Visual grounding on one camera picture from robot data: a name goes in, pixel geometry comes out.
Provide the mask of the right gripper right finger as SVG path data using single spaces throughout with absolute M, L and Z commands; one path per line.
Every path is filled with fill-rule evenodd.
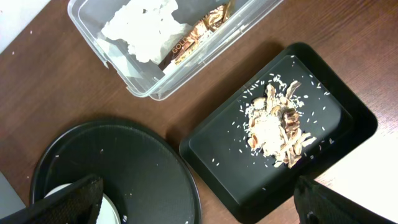
M 295 185 L 294 204 L 301 224 L 393 224 L 305 176 Z

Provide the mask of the grey round plate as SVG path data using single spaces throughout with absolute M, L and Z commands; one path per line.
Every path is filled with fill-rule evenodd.
M 103 194 L 101 208 L 96 224 L 121 224 L 119 213 L 114 203 L 106 194 Z

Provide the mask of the food scraps and rice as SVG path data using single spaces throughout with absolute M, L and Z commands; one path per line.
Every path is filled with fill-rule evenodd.
M 302 83 L 292 80 L 286 84 L 279 74 L 269 75 L 270 79 L 257 80 L 243 91 L 242 97 L 247 99 L 247 95 L 254 96 L 254 90 L 261 86 L 265 88 L 263 96 L 254 97 L 251 102 L 239 106 L 244 121 L 233 121 L 231 125 L 243 130 L 243 141 L 252 156 L 273 157 L 275 168 L 285 165 L 291 169 L 307 156 L 303 150 L 318 138 L 302 130 L 300 124 L 304 112 L 299 109 L 305 103 L 294 93 Z

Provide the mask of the gold snack wrapper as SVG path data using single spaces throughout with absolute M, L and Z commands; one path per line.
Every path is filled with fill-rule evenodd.
M 214 10 L 205 14 L 188 32 L 185 34 L 165 56 L 158 67 L 165 72 L 172 65 L 179 65 L 186 60 L 200 45 L 202 45 L 214 32 L 216 32 L 232 14 L 235 0 L 223 3 Z

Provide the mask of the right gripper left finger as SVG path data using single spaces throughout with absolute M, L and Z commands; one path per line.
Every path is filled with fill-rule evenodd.
M 88 175 L 1 219 L 1 224 L 94 224 L 100 214 L 103 179 Z

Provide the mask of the white paper napkin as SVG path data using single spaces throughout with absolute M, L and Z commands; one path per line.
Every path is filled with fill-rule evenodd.
M 123 40 L 127 51 L 142 63 L 160 64 L 177 42 L 192 29 L 177 22 L 172 13 L 178 9 L 175 0 L 129 1 L 102 28 L 111 40 Z

